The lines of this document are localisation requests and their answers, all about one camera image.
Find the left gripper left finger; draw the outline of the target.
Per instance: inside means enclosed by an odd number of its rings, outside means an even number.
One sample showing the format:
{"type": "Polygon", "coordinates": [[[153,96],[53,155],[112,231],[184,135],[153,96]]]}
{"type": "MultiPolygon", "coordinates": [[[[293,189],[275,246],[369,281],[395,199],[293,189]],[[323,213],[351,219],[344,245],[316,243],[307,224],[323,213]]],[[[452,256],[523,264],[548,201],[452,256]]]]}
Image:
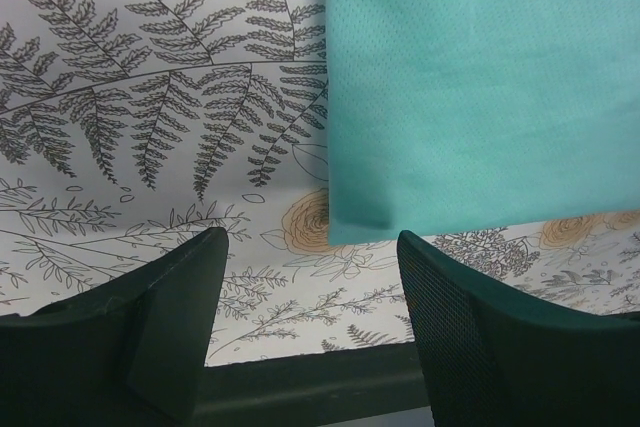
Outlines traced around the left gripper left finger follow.
{"type": "Polygon", "coordinates": [[[195,409],[229,240],[210,228],[131,272],[1,319],[5,426],[178,426],[195,409]]]}

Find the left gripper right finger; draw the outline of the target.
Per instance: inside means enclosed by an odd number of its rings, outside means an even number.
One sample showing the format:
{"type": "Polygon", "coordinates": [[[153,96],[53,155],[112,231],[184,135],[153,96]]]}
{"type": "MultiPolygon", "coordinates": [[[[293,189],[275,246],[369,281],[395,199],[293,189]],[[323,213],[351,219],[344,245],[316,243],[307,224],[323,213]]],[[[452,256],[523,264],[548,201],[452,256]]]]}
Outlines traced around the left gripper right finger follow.
{"type": "Polygon", "coordinates": [[[637,313],[539,299],[410,231],[397,258],[436,425],[638,424],[637,313]]]}

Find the teal t shirt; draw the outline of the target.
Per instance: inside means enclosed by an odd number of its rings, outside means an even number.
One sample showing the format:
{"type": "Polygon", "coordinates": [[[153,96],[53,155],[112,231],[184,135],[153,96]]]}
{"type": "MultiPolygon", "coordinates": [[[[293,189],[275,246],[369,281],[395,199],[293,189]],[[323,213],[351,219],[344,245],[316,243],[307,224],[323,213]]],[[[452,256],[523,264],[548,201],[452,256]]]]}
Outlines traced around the teal t shirt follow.
{"type": "Polygon", "coordinates": [[[639,0],[326,0],[329,240],[639,206],[639,0]]]}

